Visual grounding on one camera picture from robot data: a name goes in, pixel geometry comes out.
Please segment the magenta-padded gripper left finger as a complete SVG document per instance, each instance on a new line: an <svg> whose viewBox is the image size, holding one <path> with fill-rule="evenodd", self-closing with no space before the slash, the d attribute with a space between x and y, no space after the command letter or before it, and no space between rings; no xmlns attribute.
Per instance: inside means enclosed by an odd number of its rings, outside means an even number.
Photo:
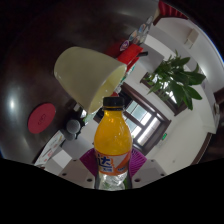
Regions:
<svg viewBox="0 0 224 224"><path fill-rule="evenodd" d="M59 176L78 186L94 189L98 174L95 150L90 149L79 159L71 160L60 172Z"/></svg>

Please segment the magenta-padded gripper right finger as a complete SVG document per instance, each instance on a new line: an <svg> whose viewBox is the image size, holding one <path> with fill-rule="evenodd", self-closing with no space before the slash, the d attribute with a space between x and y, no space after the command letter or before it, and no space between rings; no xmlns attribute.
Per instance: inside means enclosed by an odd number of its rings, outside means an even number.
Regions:
<svg viewBox="0 0 224 224"><path fill-rule="evenodd" d="M166 172L155 159L147 159L138 150L132 150L127 178L129 189L141 188L165 176Z"/></svg>

